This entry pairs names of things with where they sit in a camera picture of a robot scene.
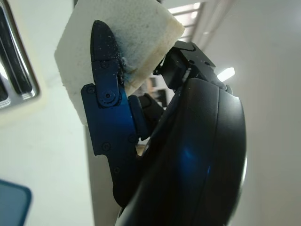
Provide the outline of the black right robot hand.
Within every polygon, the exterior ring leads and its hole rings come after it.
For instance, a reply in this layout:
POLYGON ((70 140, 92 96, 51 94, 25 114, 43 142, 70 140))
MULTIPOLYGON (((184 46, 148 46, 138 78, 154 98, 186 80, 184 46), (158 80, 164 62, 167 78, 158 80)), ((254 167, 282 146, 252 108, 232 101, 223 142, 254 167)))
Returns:
POLYGON ((154 70, 175 94, 166 109, 125 93, 120 50, 94 21, 94 83, 81 90, 95 155, 108 159, 118 226, 226 226, 246 174, 242 103, 192 42, 178 41, 154 70))

